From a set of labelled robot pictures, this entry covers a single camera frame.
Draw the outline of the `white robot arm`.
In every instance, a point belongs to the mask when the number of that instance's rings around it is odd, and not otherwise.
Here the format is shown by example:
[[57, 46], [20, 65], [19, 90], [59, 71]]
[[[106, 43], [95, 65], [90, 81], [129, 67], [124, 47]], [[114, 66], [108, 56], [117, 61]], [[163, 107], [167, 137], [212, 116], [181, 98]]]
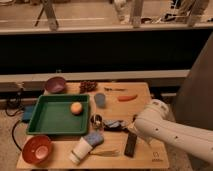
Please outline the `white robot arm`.
[[213, 131], [168, 121], [168, 106], [152, 99], [128, 126], [128, 130], [147, 143], [151, 138], [175, 146], [213, 164]]

